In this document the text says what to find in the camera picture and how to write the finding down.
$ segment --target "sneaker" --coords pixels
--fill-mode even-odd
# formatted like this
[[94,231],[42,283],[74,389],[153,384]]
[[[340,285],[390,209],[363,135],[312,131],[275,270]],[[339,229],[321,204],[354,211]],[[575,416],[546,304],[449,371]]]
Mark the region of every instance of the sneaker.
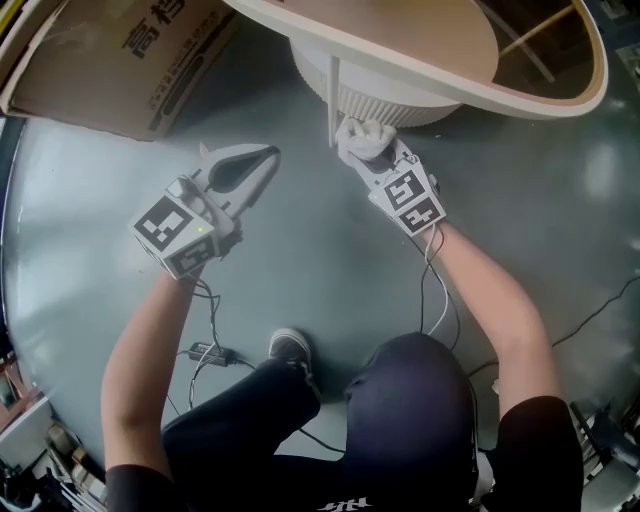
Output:
[[269,359],[279,359],[290,366],[302,368],[305,382],[321,401],[320,391],[311,373],[311,349],[304,335],[295,329],[278,329],[269,342]]

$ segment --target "black t-shirt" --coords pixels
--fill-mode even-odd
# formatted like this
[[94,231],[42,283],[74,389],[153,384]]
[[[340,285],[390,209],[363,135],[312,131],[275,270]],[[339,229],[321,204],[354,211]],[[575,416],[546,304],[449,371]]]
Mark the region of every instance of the black t-shirt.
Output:
[[[580,510],[582,496],[582,453],[566,404],[553,397],[537,397],[512,408],[500,421],[498,443],[491,456],[495,486],[485,496],[483,504],[490,512]],[[372,512],[411,512],[414,510],[468,510],[459,500],[451,506],[434,505],[430,494],[436,494],[424,482],[411,499],[403,500],[397,490],[376,486],[353,490],[345,487],[344,496],[335,489],[318,485],[315,492],[292,496],[288,482],[278,481],[278,475],[264,475],[260,482],[242,482],[246,493],[257,494],[258,508],[252,510],[296,510],[311,512],[351,512],[373,509]],[[460,494],[466,484],[460,482]],[[108,509],[110,512],[186,511],[186,499],[175,485],[160,473],[140,466],[117,466],[107,472]],[[212,512],[247,509],[248,494],[230,498],[228,489],[216,485],[211,476],[208,489]],[[221,501],[227,505],[221,507]]]

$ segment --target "connector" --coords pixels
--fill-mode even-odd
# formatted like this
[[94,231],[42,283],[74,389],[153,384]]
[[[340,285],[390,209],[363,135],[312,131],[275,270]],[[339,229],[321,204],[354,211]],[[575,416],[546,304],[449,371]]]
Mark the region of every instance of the connector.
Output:
[[[200,361],[203,354],[209,350],[211,347],[211,343],[194,343],[191,345],[191,348],[187,351],[189,355],[189,359],[192,361]],[[233,363],[235,353],[233,350],[228,348],[221,347],[219,350],[217,347],[213,347],[211,351],[207,354],[206,359],[203,361],[204,364],[213,364],[215,366],[222,366],[226,368],[230,364]]]

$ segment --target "jeans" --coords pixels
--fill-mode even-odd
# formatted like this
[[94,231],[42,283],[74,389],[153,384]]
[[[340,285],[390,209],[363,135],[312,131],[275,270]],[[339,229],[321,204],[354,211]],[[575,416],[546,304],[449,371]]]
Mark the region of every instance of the jeans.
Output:
[[475,484],[471,392],[442,344],[420,333],[385,343],[346,395],[342,460],[274,455],[318,414],[320,404],[301,368],[278,360],[263,363],[165,428],[176,485],[193,508],[203,510],[237,506],[237,500],[264,506],[277,495],[289,501],[317,496],[314,503],[322,506],[334,496],[383,489],[410,499],[423,493],[427,482],[449,505],[470,497]]

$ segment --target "concrete floor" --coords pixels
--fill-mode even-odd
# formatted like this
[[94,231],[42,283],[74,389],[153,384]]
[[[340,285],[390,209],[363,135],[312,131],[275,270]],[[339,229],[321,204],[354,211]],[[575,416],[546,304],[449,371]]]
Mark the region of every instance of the concrete floor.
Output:
[[[403,140],[441,185],[450,220],[512,272],[538,304],[552,339],[570,331],[639,269],[640,97],[610,57],[602,105],[579,119],[538,122],[463,107]],[[417,251],[368,202],[358,176],[326,143],[326,107],[299,77],[286,39],[251,22],[192,95],[170,136],[148,144],[31,120],[8,199],[4,285],[8,325],[33,379],[60,417],[102,460],[100,382],[107,358],[159,269],[126,224],[177,175],[195,170],[198,144],[275,144],[282,165],[242,218],[245,241],[204,278],[222,294],[218,332],[252,363],[280,326],[309,332],[329,403],[308,430],[344,446],[341,390],[377,345],[419,326]],[[638,391],[640,286],[556,349],[569,399],[618,409]],[[440,287],[425,286],[426,324]],[[493,356],[454,292],[462,316],[455,351],[472,369]],[[196,299],[181,341],[208,341]],[[437,331],[453,341],[449,314]],[[181,411],[194,363],[180,359],[171,396]],[[243,375],[210,368],[200,403]],[[473,382],[481,445],[498,420],[495,368]],[[165,409],[165,421],[174,417]],[[286,453],[335,456],[294,434]]]

